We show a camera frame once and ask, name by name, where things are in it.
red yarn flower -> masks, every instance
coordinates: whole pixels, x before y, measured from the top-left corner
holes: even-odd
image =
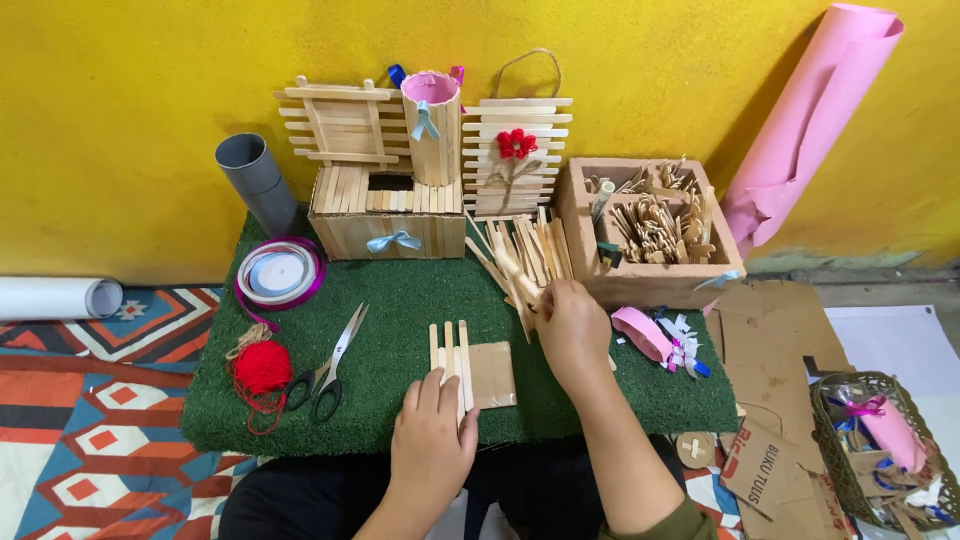
[[[496,143],[500,147],[500,158],[507,161],[514,156],[518,160],[526,159],[531,152],[537,150],[537,138],[525,135],[520,128],[509,133],[500,132],[496,136]]]

black pants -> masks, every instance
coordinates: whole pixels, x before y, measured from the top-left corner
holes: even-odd
[[[650,440],[685,491],[673,445],[659,435]],[[233,489],[220,538],[352,538],[389,481],[390,458],[383,454],[275,459]],[[582,437],[478,452],[464,487],[465,540],[479,536],[492,503],[530,540],[596,538],[604,519]]]

scissors handle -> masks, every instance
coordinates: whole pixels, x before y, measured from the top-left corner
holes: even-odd
[[[310,399],[310,391],[313,390],[314,382],[316,381],[316,374],[314,370],[308,369],[303,373],[297,375],[297,377],[291,380],[287,387],[284,388],[283,393],[287,396],[287,405],[284,407],[287,410],[297,410],[301,405],[305,404],[308,399]],[[297,387],[300,385],[306,386],[303,388],[303,393],[300,394],[298,398],[294,398],[294,393],[297,390]]]
[[[326,412],[326,414],[320,416],[320,402],[324,400],[324,396],[327,394],[333,395],[333,406]],[[313,402],[313,410],[311,411],[313,419],[317,422],[326,422],[333,416],[333,413],[336,412],[337,407],[340,406],[340,399],[344,395],[344,386],[340,384],[339,379],[334,379],[326,385],[317,395],[317,399]]]

cardboard circle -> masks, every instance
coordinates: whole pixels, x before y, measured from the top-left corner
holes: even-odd
[[[713,457],[713,447],[713,437],[709,433],[688,431],[677,437],[677,454],[688,469],[703,469],[708,466]]]

gray pipe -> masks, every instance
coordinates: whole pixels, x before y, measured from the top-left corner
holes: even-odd
[[[297,201],[283,181],[262,136],[231,135],[217,146],[214,156],[270,238],[296,235],[302,231]]]

